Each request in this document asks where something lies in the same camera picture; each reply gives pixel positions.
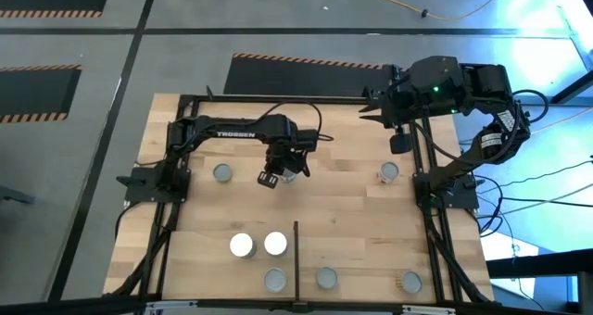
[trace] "wooden table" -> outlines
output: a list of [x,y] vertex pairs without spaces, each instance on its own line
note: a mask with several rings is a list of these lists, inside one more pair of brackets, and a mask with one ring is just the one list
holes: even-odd
[[[138,160],[162,158],[167,123],[177,110],[177,94],[156,94],[146,123]],[[199,113],[211,117],[257,118],[271,104],[200,104]],[[322,132],[333,142],[319,142],[309,155],[310,178],[299,174],[292,184],[275,190],[258,185],[266,145],[247,139],[210,139],[190,156],[192,180],[182,205],[177,231],[170,240],[163,299],[255,298],[291,299],[294,296],[293,222],[299,221],[300,293],[304,300],[433,303],[435,293],[421,211],[414,200],[412,153],[392,155],[392,131],[376,122],[360,120],[360,106],[318,105]],[[305,105],[277,109],[299,129],[316,128],[316,112]],[[435,141],[458,152],[451,116],[431,119]],[[438,153],[439,165],[448,162]],[[394,161],[400,175],[380,184],[376,172]],[[428,158],[423,150],[424,168]],[[212,169],[227,163],[233,169],[229,183],[216,183]],[[105,292],[119,287],[146,251],[155,212],[154,203],[130,210],[122,219],[105,283]],[[459,209],[448,210],[456,258],[481,292],[492,297],[486,262],[473,219]],[[282,258],[263,248],[265,235],[280,231],[288,238]],[[235,258],[229,241],[236,233],[249,233],[259,246],[249,260]],[[160,258],[156,258],[149,291],[154,291]],[[319,267],[338,273],[338,287],[322,290],[315,282]],[[264,273],[284,270],[288,286],[282,293],[267,292]],[[447,265],[441,259],[445,295],[451,299]],[[423,280],[417,295],[396,287],[396,277],[416,271]]]

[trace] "concrete floor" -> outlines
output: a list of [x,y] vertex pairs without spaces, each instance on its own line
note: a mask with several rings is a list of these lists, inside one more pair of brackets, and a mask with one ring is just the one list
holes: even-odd
[[[108,0],[101,19],[0,19],[3,27],[135,27],[145,0]],[[442,15],[458,15],[485,0],[406,0]],[[495,0],[462,21],[421,19],[382,0],[155,0],[149,28],[464,28],[520,29],[521,36],[444,35],[185,35],[146,36],[121,106],[104,168],[77,252],[65,298],[100,296],[113,247],[115,219],[155,93],[222,91],[233,52],[315,57],[408,66],[431,55],[507,67],[514,90],[554,95],[586,73],[554,0]],[[0,183],[36,195],[33,206],[0,207],[0,304],[46,298],[72,214],[103,129],[132,37],[0,35],[0,66],[82,63],[83,73],[65,122],[0,126]],[[580,108],[557,107],[533,129]],[[456,117],[460,140],[489,117]],[[517,157],[479,172],[501,183],[556,170],[592,153],[593,112],[538,133]],[[538,182],[505,188],[506,196],[551,198],[592,179],[583,166]],[[495,199],[496,192],[488,198]],[[591,203],[589,189],[571,201]],[[505,202],[505,209],[521,203]],[[484,205],[483,212],[488,212]],[[592,247],[593,211],[544,205],[509,216],[516,237],[553,251]],[[212,313],[236,313],[212,310]]]

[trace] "yellow cable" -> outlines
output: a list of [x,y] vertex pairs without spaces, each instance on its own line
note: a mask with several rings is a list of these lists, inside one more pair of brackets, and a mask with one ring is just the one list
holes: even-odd
[[[407,8],[409,10],[413,10],[413,11],[415,11],[417,13],[420,13],[420,14],[422,14],[422,12],[423,12],[423,10],[420,10],[419,8],[416,8],[415,6],[408,5],[405,2],[402,2],[402,1],[399,1],[399,0],[386,0],[386,1],[392,2],[392,3],[397,4],[397,5],[400,5],[400,6],[404,6],[405,8]],[[463,16],[460,16],[460,17],[447,18],[447,17],[438,16],[438,15],[433,15],[431,13],[427,13],[426,16],[429,16],[429,17],[431,17],[433,19],[442,19],[442,20],[460,20],[460,19],[465,19],[465,18],[469,17],[470,15],[472,15],[473,13],[477,12],[478,10],[484,8],[485,6],[488,6],[488,4],[490,4],[492,1],[493,0],[488,0],[483,5],[479,6],[478,8],[476,8],[476,9],[472,10],[471,12],[469,12],[469,13],[463,15]]]
[[593,107],[590,107],[590,108],[588,108],[588,109],[585,109],[585,110],[583,110],[583,111],[581,111],[581,112],[578,112],[578,113],[576,113],[576,114],[572,115],[571,117],[565,118],[565,119],[563,119],[563,120],[554,121],[553,123],[551,123],[551,124],[548,124],[548,125],[544,126],[543,128],[541,128],[541,129],[539,129],[539,130],[537,130],[537,131],[533,131],[533,132],[531,132],[531,134],[536,134],[536,133],[538,133],[538,132],[542,132],[542,131],[544,131],[544,130],[546,130],[546,129],[548,129],[548,128],[550,128],[550,127],[554,126],[554,125],[558,125],[558,124],[564,123],[565,121],[568,121],[568,120],[571,120],[571,119],[573,119],[573,118],[579,117],[579,116],[581,116],[581,115],[583,115],[583,114],[585,114],[585,113],[587,113],[587,112],[589,112],[589,111],[591,111],[591,110],[593,110]]

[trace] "hazard striped tape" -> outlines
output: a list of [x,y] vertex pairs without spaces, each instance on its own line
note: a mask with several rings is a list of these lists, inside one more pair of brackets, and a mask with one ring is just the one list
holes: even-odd
[[319,59],[308,59],[301,57],[276,57],[276,56],[264,56],[250,53],[235,53],[233,58],[250,58],[250,59],[262,59],[262,60],[277,60],[277,61],[291,61],[302,64],[316,64],[316,65],[329,65],[329,66],[341,66],[347,68],[356,69],[381,69],[381,64],[360,64],[347,61],[332,61],[332,60],[319,60]]
[[48,70],[48,69],[82,69],[82,65],[46,65],[46,66],[21,66],[21,67],[0,67],[0,71],[19,70]]
[[0,116],[0,123],[14,123],[14,122],[36,122],[36,121],[61,121],[65,120],[68,113],[52,112],[43,114],[25,114],[25,115],[5,115]]
[[35,18],[87,18],[95,19],[103,14],[95,10],[0,10],[0,18],[35,19]]

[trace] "gray floor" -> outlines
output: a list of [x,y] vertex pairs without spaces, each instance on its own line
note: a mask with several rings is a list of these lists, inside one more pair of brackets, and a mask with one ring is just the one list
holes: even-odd
[[[457,15],[485,0],[406,1],[422,8],[428,6],[436,14]],[[143,3],[144,0],[108,0],[104,16],[98,20],[0,19],[0,27],[133,27]],[[101,294],[113,247],[115,219],[125,193],[115,177],[129,174],[132,168],[152,95],[203,94],[207,84],[215,93],[221,92],[233,52],[397,63],[404,67],[423,57],[452,55],[463,62],[505,65],[514,90],[532,88],[547,95],[554,95],[586,72],[553,0],[495,0],[476,16],[453,22],[421,19],[382,0],[156,0],[148,26],[504,28],[529,32],[528,36],[514,38],[146,36],[109,145],[64,294],[66,298]],[[542,29],[557,32],[552,38]],[[81,82],[66,121],[0,126],[0,138],[3,138],[0,165],[4,171],[0,183],[38,197],[37,203],[30,207],[11,202],[0,207],[3,247],[0,304],[39,301],[46,297],[131,39],[131,36],[0,36],[0,66],[83,64]],[[553,108],[533,129],[579,110]],[[470,118],[457,117],[455,121],[459,138],[468,139],[489,118],[473,113]],[[515,159],[502,166],[483,167],[479,172],[504,183],[588,159],[593,144],[592,124],[593,112],[590,112],[535,134]],[[505,195],[547,199],[583,186],[592,175],[593,168],[583,166],[560,177],[507,187]],[[491,192],[487,198],[496,200],[495,194]],[[591,203],[591,195],[588,191],[570,200]],[[521,203],[504,205],[509,210]],[[488,211],[485,204],[483,212]],[[553,251],[564,251],[593,246],[589,241],[593,234],[588,223],[591,218],[592,212],[586,209],[544,205],[512,214],[509,222],[516,237]]]

